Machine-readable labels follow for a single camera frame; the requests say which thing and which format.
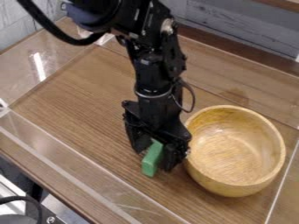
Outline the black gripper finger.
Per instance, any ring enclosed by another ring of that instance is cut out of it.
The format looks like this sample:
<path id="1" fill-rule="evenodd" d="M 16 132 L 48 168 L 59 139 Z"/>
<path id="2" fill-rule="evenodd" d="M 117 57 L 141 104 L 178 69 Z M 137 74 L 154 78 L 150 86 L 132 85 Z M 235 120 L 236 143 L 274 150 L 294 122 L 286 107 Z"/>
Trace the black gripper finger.
<path id="1" fill-rule="evenodd" d="M 125 133 L 135 153 L 140 154 L 152 144 L 151 136 L 141 127 L 129 123 L 125 123 Z"/>
<path id="2" fill-rule="evenodd" d="M 168 143 L 163 147 L 163 164 L 162 168 L 170 172 L 174 167 L 184 160 L 187 155 L 187 148 L 184 145 Z"/>

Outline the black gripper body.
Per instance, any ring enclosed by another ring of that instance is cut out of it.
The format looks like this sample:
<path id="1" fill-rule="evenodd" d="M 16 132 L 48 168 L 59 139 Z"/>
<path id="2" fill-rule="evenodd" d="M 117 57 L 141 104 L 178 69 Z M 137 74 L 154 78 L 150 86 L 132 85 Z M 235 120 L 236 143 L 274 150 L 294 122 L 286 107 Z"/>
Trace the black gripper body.
<path id="1" fill-rule="evenodd" d="M 183 93 L 175 92 L 155 97 L 137 97 L 137 101 L 123 101 L 124 123 L 141 127 L 163 145 L 184 145 L 192 135 L 183 125 L 180 115 L 183 112 Z"/>

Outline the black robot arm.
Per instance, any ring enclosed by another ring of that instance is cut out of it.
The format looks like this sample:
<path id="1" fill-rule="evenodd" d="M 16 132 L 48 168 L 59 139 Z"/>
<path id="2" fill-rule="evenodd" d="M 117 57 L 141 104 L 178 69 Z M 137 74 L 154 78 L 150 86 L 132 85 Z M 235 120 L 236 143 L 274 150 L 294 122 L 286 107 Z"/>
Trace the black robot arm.
<path id="1" fill-rule="evenodd" d="M 112 33 L 125 47 L 135 69 L 136 101 L 123 101 L 125 133 L 135 152 L 154 141 L 163 145 L 158 162 L 171 171 L 184 160 L 192 135 L 180 120 L 182 74 L 187 57 L 182 51 L 178 24 L 159 0 L 64 0 L 68 17 L 92 33 Z"/>

